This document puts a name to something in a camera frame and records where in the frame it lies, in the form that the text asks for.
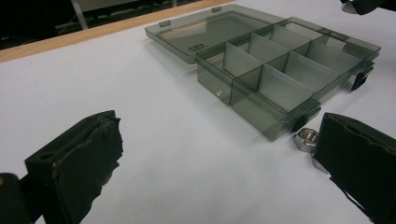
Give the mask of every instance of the black rubber piece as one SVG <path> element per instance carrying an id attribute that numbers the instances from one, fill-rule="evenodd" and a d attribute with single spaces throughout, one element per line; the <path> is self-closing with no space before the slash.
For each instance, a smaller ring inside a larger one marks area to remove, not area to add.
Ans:
<path id="1" fill-rule="evenodd" d="M 314 158 L 374 223 L 396 223 L 395 139 L 358 120 L 326 113 Z"/>

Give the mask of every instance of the plastic organizer box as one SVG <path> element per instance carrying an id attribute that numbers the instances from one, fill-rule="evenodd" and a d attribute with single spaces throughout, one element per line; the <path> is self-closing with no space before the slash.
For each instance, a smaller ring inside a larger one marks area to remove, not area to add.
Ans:
<path id="1" fill-rule="evenodd" d="M 380 51 L 308 21 L 238 5 L 162 21 L 146 34 L 197 63 L 198 81 L 272 141 L 303 127 L 352 76 L 356 90 Z"/>

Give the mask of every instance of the black object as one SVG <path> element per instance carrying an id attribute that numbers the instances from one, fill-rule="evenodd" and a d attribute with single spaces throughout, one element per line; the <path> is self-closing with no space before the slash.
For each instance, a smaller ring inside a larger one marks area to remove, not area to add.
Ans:
<path id="1" fill-rule="evenodd" d="M 395 139 L 358 120 L 326 113 L 314 158 L 374 223 L 396 223 Z"/>
<path id="2" fill-rule="evenodd" d="M 350 4 L 357 14 L 365 15 L 381 7 L 386 0 L 340 0 L 343 4 Z"/>
<path id="3" fill-rule="evenodd" d="M 119 166 L 119 123 L 114 111 L 87 117 L 26 159 L 29 174 L 19 182 L 0 174 L 0 223 L 24 224 L 14 217 L 26 214 L 28 223 L 41 215 L 49 224 L 79 223 Z"/>

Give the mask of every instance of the metal nut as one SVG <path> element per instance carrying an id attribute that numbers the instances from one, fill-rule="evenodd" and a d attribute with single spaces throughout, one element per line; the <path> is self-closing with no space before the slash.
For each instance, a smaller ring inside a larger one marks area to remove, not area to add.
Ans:
<path id="1" fill-rule="evenodd" d="M 313 153 L 318 141 L 318 132 L 312 129 L 301 129 L 294 137 L 297 147 L 308 153 Z"/>

